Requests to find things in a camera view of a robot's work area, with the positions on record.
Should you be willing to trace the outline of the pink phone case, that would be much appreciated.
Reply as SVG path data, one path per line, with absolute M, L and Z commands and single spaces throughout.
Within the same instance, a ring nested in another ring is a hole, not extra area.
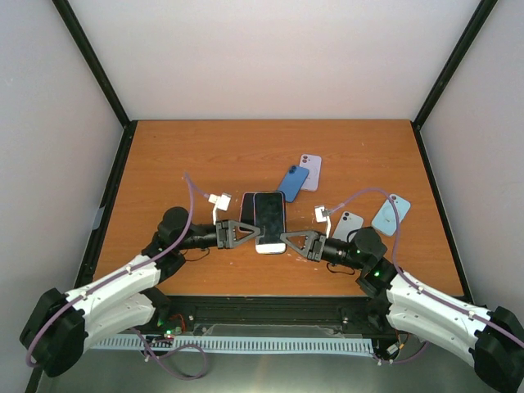
M 255 225 L 255 192 L 245 192 L 242 197 L 239 222 L 242 233 L 260 232 L 260 228 Z

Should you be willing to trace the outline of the white phone black screen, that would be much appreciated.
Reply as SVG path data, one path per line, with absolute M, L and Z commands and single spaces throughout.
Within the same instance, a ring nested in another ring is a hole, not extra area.
M 255 239 L 255 250 L 261 255 L 278 255 L 287 245 L 280 240 L 286 232 L 285 200 L 278 194 L 255 195 L 255 225 L 261 234 Z

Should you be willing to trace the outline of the black phone case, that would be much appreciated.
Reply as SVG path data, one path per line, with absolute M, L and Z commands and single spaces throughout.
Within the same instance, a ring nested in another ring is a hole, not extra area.
M 282 191 L 279 191 L 279 190 L 269 190 L 269 191 L 263 190 L 263 191 L 254 192 L 254 195 L 258 195 L 258 194 L 278 194 L 282 198 L 285 198 L 285 194 Z

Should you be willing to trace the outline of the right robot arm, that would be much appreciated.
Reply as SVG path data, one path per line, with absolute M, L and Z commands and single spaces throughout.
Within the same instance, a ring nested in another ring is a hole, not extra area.
M 352 268 L 375 303 L 369 320 L 449 351 L 498 392 L 516 392 L 523 381 L 523 326 L 502 306 L 469 304 L 428 286 L 385 258 L 386 246 L 370 227 L 346 242 L 317 231 L 283 233 L 281 240 L 307 260 Z

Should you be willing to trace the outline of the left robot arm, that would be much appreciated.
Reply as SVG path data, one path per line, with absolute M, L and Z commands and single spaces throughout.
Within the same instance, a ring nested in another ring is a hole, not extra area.
M 169 302 L 157 285 L 185 264 L 184 250 L 233 249 L 260 233 L 256 226 L 231 219 L 196 225 L 190 211 L 168 209 L 151 243 L 127 264 L 82 287 L 66 292 L 51 288 L 39 297 L 20 334 L 27 365 L 56 377 L 118 332 L 146 324 L 164 328 Z

